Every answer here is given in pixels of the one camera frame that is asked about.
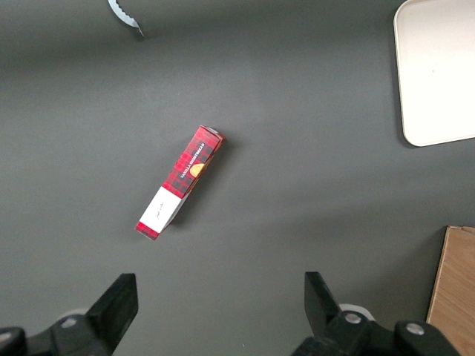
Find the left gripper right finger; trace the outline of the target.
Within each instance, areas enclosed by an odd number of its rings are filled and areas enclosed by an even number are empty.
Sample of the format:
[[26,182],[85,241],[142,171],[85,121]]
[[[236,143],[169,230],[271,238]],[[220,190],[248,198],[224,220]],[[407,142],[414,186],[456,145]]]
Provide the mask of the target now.
[[458,355],[435,326],[403,320],[389,330],[363,313],[343,310],[323,277],[306,272],[304,309],[313,336],[294,355]]

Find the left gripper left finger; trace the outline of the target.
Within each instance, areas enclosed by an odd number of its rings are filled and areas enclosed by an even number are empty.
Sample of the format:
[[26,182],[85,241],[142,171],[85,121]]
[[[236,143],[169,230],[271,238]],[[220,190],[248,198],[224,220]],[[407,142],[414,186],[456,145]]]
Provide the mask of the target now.
[[86,312],[69,312],[49,328],[27,336],[1,328],[2,355],[112,355],[138,312],[135,274],[121,274]]

